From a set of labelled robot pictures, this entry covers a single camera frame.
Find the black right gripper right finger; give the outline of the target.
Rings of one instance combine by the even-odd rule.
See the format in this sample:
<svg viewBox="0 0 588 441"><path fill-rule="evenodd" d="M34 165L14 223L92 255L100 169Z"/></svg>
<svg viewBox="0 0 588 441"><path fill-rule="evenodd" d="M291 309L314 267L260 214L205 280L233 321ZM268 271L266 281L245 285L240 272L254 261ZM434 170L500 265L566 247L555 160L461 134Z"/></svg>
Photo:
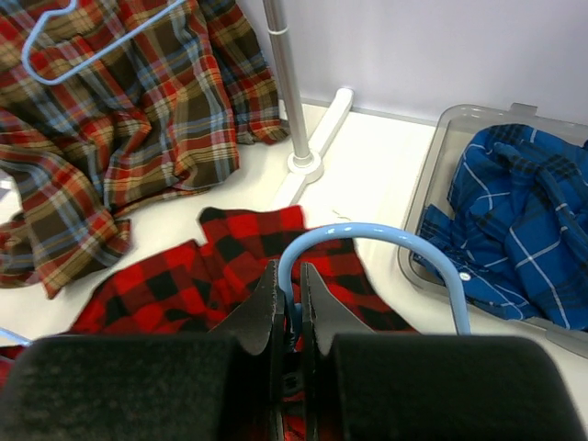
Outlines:
<svg viewBox="0 0 588 441"><path fill-rule="evenodd" d="M328 289L314 265L300 267L304 421L308 440L342 440L339 369L332 346L338 334L371 334Z"/></svg>

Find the red black checked shirt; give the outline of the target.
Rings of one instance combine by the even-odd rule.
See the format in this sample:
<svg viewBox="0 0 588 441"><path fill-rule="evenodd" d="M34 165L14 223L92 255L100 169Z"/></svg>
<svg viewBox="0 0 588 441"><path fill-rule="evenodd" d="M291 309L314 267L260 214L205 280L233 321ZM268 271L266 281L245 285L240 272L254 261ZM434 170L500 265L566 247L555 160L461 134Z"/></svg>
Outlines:
<svg viewBox="0 0 588 441"><path fill-rule="evenodd" d="M1 394L4 440L220 440L235 343L211 335L254 291L266 265L304 231L300 208L204 209L204 244L155 254L97 287L66 334L11 352ZM315 266L330 292L373 331L408 323L376 294L349 239L320 243L292 270ZM285 348L282 440L308 440L303 343Z"/></svg>

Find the blue plaid shirt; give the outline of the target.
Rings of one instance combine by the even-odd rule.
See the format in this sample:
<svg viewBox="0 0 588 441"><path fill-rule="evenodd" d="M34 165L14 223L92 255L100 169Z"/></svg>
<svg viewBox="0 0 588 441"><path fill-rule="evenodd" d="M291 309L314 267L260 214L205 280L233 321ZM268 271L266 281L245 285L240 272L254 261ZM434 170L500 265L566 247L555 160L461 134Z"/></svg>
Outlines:
<svg viewBox="0 0 588 441"><path fill-rule="evenodd" d="M587 146L523 124L479 131L460 155L450 213L419 234L458 272L467 300L505 320L587 329Z"/></svg>

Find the blue hanger holding red shirt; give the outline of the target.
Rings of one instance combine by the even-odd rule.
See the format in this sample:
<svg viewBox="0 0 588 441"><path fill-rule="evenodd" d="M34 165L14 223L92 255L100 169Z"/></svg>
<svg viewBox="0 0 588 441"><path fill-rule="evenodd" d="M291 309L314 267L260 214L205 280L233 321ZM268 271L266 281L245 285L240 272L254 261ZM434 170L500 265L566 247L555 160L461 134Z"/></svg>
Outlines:
<svg viewBox="0 0 588 441"><path fill-rule="evenodd" d="M382 257L384 246L404 248L420 255L435 267L445 283L456 333L471 333L469 312L463 281L460 273L450 259L427 240L395 227L369 222L343 222L329 224L309 230L292 241L282 253L277 264L277 285L286 303L286 343L287 351L292 352L300 339L302 328L302 308L295 301L292 283L292 270L296 261L312 247L336 239L349 239L359 247L359 256L364 265L374 264Z"/></svg>

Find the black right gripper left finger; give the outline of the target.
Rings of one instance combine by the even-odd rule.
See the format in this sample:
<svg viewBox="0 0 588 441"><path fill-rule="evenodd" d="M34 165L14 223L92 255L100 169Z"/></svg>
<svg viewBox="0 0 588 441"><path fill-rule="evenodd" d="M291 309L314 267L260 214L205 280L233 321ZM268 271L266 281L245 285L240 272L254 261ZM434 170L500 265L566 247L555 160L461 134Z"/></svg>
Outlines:
<svg viewBox="0 0 588 441"><path fill-rule="evenodd" d="M285 325L277 261L266 265L253 293L209 333L230 337L235 354L229 368L220 440L282 440Z"/></svg>

